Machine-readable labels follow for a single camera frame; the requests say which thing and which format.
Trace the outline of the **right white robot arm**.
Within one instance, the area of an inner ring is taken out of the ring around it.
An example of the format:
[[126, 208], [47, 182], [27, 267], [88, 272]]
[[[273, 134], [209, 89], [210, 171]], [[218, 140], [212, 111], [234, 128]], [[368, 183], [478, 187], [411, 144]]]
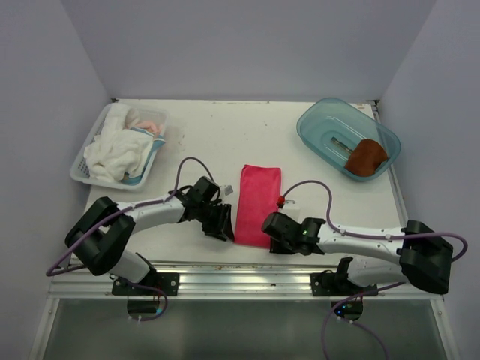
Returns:
[[438, 295], [449, 291], [453, 247], [441, 236], [430, 236], [423, 223], [410, 221], [392, 233], [381, 229], [356, 238], [332, 229], [325, 220], [307, 217], [302, 223], [274, 212], [262, 225], [273, 254], [340, 254], [336, 271], [310, 276], [315, 296], [350, 296], [380, 284], [405, 283]]

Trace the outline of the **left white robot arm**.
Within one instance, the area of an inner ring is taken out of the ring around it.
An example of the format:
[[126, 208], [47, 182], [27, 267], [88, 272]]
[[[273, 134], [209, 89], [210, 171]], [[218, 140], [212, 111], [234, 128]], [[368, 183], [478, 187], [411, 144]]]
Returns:
[[224, 202], [232, 192], [231, 186], [203, 176], [144, 202], [113, 202], [104, 196], [70, 230], [65, 244], [94, 276], [113, 275], [145, 295], [160, 286], [159, 275], [144, 256], [126, 249], [130, 237], [165, 224], [197, 221], [206, 236], [233, 240], [232, 206]]

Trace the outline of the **pink towel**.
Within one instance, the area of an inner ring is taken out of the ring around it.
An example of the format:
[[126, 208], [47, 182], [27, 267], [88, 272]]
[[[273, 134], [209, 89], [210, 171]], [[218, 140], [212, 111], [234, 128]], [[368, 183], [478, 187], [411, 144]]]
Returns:
[[245, 165], [241, 171], [235, 243], [269, 248], [270, 238], [262, 231], [263, 222], [276, 212], [281, 192], [280, 168]]

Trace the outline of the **brown towel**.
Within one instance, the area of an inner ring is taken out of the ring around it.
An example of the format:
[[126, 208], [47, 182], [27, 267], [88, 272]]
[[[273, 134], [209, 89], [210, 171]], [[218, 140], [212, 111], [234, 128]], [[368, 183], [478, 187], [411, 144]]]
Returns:
[[349, 156], [344, 168], [355, 176], [369, 177], [388, 159], [386, 151], [378, 142], [363, 139]]

